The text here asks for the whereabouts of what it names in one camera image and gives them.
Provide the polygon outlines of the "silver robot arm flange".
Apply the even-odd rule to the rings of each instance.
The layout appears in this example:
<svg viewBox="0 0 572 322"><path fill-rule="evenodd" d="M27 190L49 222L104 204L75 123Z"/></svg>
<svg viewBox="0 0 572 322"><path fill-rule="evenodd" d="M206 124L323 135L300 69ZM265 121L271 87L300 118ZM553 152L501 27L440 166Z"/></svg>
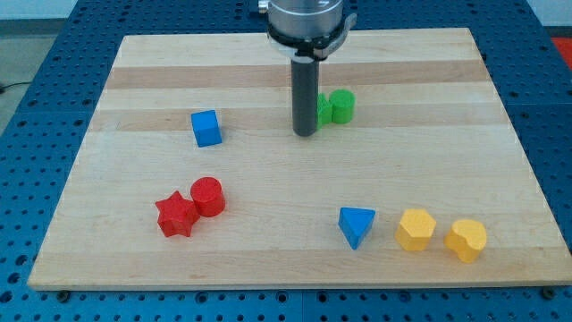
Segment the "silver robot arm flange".
<svg viewBox="0 0 572 322"><path fill-rule="evenodd" d="M264 0L257 8L267 18L270 45L300 64L327 59L358 19L344 12L343 0Z"/></svg>

